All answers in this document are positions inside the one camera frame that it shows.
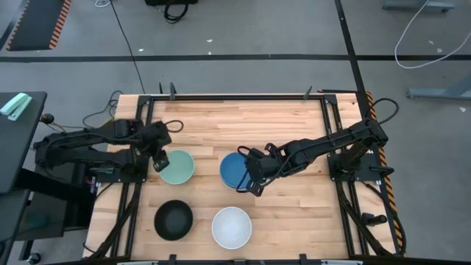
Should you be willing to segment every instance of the bowl rim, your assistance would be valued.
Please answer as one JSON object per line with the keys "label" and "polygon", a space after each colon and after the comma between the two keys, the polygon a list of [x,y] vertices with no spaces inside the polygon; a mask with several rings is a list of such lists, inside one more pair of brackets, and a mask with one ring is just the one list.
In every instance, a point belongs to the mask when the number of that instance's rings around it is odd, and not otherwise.
{"label": "bowl rim", "polygon": [[[237,153],[237,152],[231,152],[229,154],[227,154],[226,156],[224,156],[224,158],[222,158],[221,160],[221,163],[219,164],[219,178],[222,180],[222,182],[229,188],[233,188],[233,189],[236,189],[236,187],[232,187],[231,185],[229,185],[229,183],[226,182],[226,180],[224,180],[224,178],[222,177],[222,164],[223,162],[226,160],[226,158],[228,158],[230,155],[240,155],[242,156],[241,154]],[[239,189],[239,191],[246,191],[247,189],[246,188],[241,188]]]}
{"label": "bowl rim", "polygon": [[178,150],[172,150],[172,151],[169,152],[169,155],[170,155],[171,153],[173,153],[173,152],[183,152],[183,153],[185,153],[186,155],[188,155],[188,156],[191,158],[191,162],[193,163],[193,170],[191,171],[191,174],[190,174],[184,181],[182,181],[182,182],[180,182],[180,183],[170,183],[169,181],[167,181],[164,177],[162,177],[162,172],[163,172],[163,171],[160,173],[160,178],[161,178],[165,183],[168,183],[168,184],[170,184],[170,185],[180,185],[180,184],[183,184],[183,183],[187,182],[188,180],[191,179],[191,177],[193,177],[194,171],[195,171],[195,169],[196,169],[196,167],[195,167],[195,162],[194,162],[193,155],[191,155],[189,152],[186,152],[185,150],[179,150],[179,149],[178,149]]}
{"label": "bowl rim", "polygon": [[[163,208],[163,206],[166,206],[166,205],[169,205],[171,203],[179,203],[181,205],[184,205],[186,208],[188,208],[190,211],[189,211],[189,216],[191,217],[191,223],[190,223],[190,229],[188,229],[188,231],[186,231],[185,235],[183,235],[181,238],[178,238],[178,239],[167,239],[167,238],[164,238],[160,233],[159,233],[159,230],[157,229],[157,227],[155,226],[156,224],[156,219],[157,219],[157,214],[158,212]],[[159,235],[159,237],[161,237],[163,240],[165,241],[177,241],[177,240],[180,240],[184,237],[186,237],[190,231],[191,231],[191,228],[193,227],[193,223],[194,223],[194,215],[193,215],[193,211],[191,210],[191,207],[188,203],[182,201],[181,199],[170,199],[166,202],[164,202],[158,209],[157,211],[155,212],[155,215],[154,215],[154,230],[155,232]]]}
{"label": "bowl rim", "polygon": [[[227,210],[227,209],[230,209],[230,208],[235,208],[235,209],[241,211],[242,213],[244,213],[244,215],[248,218],[249,224],[250,224],[250,233],[249,233],[249,236],[247,237],[247,239],[245,240],[245,242],[244,242],[243,244],[241,244],[240,246],[238,246],[238,247],[225,247],[225,246],[223,246],[221,243],[219,243],[219,241],[218,241],[218,240],[216,239],[216,237],[214,236],[214,220],[216,220],[216,217],[217,217],[222,211]],[[226,250],[237,250],[237,249],[243,247],[245,244],[247,244],[247,242],[250,240],[250,237],[252,236],[252,220],[250,219],[249,214],[247,214],[246,211],[240,209],[239,207],[229,206],[229,207],[226,207],[226,208],[222,208],[221,210],[219,210],[218,213],[216,213],[216,215],[215,215],[214,218],[213,218],[213,222],[211,223],[211,233],[213,234],[213,239],[214,239],[214,241],[216,241],[216,243],[217,243],[219,246],[225,248]]]}

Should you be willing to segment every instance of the gray floor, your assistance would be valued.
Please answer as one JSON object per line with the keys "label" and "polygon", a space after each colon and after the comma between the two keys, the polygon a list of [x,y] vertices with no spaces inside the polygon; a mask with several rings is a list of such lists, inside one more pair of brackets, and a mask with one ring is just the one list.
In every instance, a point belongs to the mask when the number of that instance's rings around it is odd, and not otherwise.
{"label": "gray floor", "polygon": [[[401,46],[401,54],[445,54],[469,32],[471,4],[453,1],[448,14],[424,14]],[[392,54],[411,13],[386,12],[378,0],[343,0],[357,54]],[[0,0],[0,32],[16,12],[19,0]],[[116,0],[116,10],[137,55],[186,54],[346,54],[341,27],[330,0],[201,0],[188,16],[168,25],[144,1]],[[53,51],[7,52],[0,56],[128,55],[110,7],[73,1],[58,47]],[[462,54],[471,54],[468,43]],[[173,82],[179,93],[304,92],[314,89],[355,90],[347,61],[199,61],[139,62],[148,93],[166,91]],[[384,125],[390,142],[386,155],[399,214],[408,239],[408,255],[471,261],[467,207],[471,180],[467,162],[471,140],[471,103],[416,100],[408,88],[441,88],[469,73],[471,62],[443,62],[405,70],[394,62],[360,62],[365,87],[375,98],[396,99],[395,119]],[[63,124],[79,125],[82,117],[101,110],[116,89],[140,93],[134,65],[126,63],[0,63],[0,91],[47,91],[45,112]],[[392,109],[378,106],[378,115]],[[94,124],[106,120],[97,117]],[[40,125],[35,140],[51,131]],[[32,154],[26,168],[32,168]],[[77,260],[85,231],[64,238],[36,241],[33,250],[45,264]],[[19,244],[10,256],[17,262]]]}

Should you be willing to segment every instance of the green object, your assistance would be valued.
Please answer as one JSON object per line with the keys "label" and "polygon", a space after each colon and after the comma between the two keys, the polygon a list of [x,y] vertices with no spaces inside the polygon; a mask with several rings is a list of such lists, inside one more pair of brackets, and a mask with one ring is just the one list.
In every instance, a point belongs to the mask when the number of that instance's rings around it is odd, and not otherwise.
{"label": "green object", "polygon": [[31,96],[25,93],[19,93],[0,109],[0,113],[8,115],[10,121],[16,121],[31,100]]}
{"label": "green object", "polygon": [[188,152],[182,150],[171,151],[169,162],[170,165],[160,172],[160,177],[168,184],[179,185],[193,176],[194,160]]}

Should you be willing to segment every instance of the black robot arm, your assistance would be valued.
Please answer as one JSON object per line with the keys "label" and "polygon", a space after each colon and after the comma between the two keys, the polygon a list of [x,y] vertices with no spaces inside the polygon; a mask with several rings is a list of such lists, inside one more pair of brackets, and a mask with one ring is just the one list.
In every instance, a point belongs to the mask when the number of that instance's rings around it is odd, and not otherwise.
{"label": "black robot arm", "polygon": [[255,148],[240,146],[238,152],[246,158],[250,180],[247,190],[260,196],[263,188],[279,177],[288,177],[305,170],[320,155],[352,146],[339,155],[338,168],[354,171],[360,158],[371,145],[384,146],[388,141],[383,129],[375,120],[366,119],[351,127],[315,140],[291,141],[280,147],[267,144],[268,155]]}
{"label": "black robot arm", "polygon": [[[130,148],[117,152],[100,152],[91,148],[101,143],[130,145]],[[153,159],[158,172],[168,166],[169,159],[163,147],[170,143],[167,126],[161,121],[144,126],[139,120],[119,119],[99,128],[53,133],[34,143],[33,148],[36,164],[44,169],[67,162],[84,163],[94,173],[105,176],[103,182],[113,182],[114,179],[133,182],[130,180],[132,176],[146,177],[144,173],[149,158]]]}

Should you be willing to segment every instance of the floor mat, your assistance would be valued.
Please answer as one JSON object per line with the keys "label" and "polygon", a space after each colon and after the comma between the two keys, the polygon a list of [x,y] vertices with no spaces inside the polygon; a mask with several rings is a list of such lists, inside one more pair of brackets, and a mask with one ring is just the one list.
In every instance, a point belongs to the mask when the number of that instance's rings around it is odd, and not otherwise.
{"label": "floor mat", "polygon": [[7,44],[7,51],[54,49],[71,0],[28,0]]}

